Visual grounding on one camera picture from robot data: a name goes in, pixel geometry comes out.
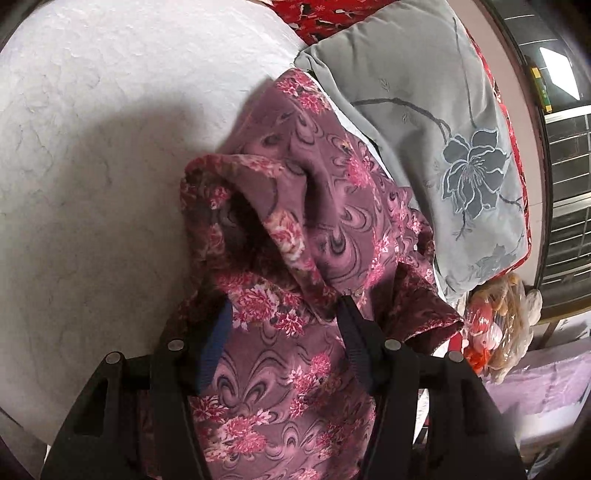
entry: plastic bag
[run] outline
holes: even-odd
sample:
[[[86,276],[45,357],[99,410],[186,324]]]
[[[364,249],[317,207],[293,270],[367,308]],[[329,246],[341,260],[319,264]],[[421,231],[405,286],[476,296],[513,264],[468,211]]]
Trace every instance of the plastic bag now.
[[[470,298],[466,309],[464,357],[477,374],[489,373],[501,383],[525,355],[538,322],[541,294],[525,295],[523,282],[511,273],[488,281]]]

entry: red object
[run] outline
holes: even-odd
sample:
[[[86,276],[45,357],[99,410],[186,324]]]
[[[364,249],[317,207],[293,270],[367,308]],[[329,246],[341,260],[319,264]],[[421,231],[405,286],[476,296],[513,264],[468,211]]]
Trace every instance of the red object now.
[[[308,45],[349,28],[391,0],[275,0],[273,10]]]
[[[491,327],[493,312],[488,300],[474,298],[466,311],[466,323],[471,335],[488,331]]]
[[[448,352],[461,352],[462,351],[462,334],[457,333],[453,337],[449,339],[449,347],[447,347]]]
[[[491,352],[485,348],[482,353],[479,353],[468,345],[464,348],[464,358],[470,364],[474,372],[477,375],[480,375],[488,361],[491,359]]]

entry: floral jacket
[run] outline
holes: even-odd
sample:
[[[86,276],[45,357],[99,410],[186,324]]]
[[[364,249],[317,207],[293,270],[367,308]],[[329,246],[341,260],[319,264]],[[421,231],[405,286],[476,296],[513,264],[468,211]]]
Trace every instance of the floral jacket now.
[[[195,291],[168,324],[208,321],[216,295],[233,304],[212,385],[189,398],[212,477],[353,478],[374,402],[349,368],[335,301],[352,295],[387,336],[432,352],[461,319],[437,296],[431,229],[300,70],[266,89],[226,147],[181,182]]]

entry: metal rivet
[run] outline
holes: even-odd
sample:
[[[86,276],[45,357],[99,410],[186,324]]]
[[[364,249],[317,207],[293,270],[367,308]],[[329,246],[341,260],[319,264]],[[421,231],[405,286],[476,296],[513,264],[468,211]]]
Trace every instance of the metal rivet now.
[[[384,346],[388,350],[392,350],[393,352],[395,352],[396,350],[400,350],[400,347],[402,347],[400,342],[394,338],[389,338],[388,340],[386,340],[386,342],[384,343]]]
[[[452,362],[455,362],[457,364],[464,360],[464,356],[462,355],[462,353],[458,352],[457,350],[449,352],[447,356]]]
[[[119,360],[121,360],[121,354],[119,352],[111,352],[105,357],[105,362],[109,365],[115,365]]]
[[[182,340],[170,340],[168,343],[168,350],[171,352],[178,352],[184,348],[184,342]]]

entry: gray pillow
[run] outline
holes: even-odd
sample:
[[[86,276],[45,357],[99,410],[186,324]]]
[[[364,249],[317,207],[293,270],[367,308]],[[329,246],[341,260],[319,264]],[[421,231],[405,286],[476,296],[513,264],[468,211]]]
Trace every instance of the gray pillow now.
[[[528,254],[524,185],[470,38],[444,0],[388,5],[297,57],[412,187],[448,300]]]

